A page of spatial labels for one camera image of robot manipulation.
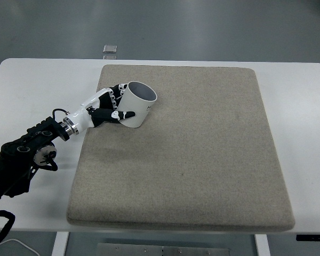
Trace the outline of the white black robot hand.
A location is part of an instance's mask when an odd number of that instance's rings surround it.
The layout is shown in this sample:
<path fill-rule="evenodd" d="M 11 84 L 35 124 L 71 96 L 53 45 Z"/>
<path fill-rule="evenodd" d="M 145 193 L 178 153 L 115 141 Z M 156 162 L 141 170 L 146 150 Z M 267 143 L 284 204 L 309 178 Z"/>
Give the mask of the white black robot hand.
<path fill-rule="evenodd" d="M 117 110 L 126 88 L 126 84 L 103 88 L 82 103 L 79 110 L 67 116 L 74 132 L 81 133 L 104 122 L 119 123 L 121 120 L 134 117 L 133 111 Z"/>

